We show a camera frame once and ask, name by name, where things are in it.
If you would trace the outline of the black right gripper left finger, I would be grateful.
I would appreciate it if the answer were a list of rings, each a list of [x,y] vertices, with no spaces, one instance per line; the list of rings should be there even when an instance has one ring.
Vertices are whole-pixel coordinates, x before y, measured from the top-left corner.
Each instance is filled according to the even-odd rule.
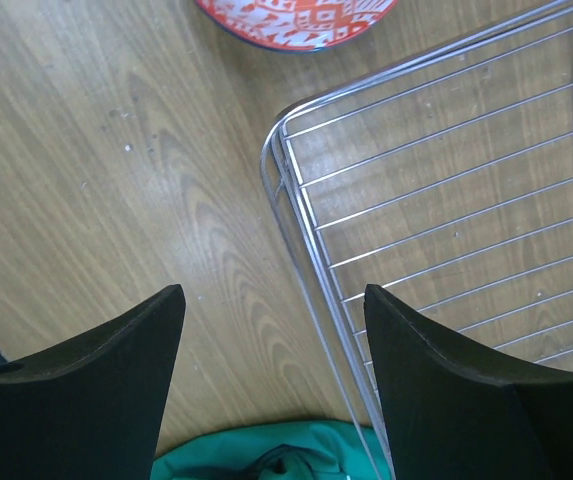
[[[185,311],[170,285],[0,365],[0,479],[149,478]]]

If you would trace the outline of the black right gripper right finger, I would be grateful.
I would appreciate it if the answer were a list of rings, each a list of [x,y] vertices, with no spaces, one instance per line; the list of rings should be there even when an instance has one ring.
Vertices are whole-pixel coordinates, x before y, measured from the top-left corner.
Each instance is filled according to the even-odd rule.
[[[364,316],[399,479],[573,479],[573,372],[482,345],[368,285]]]

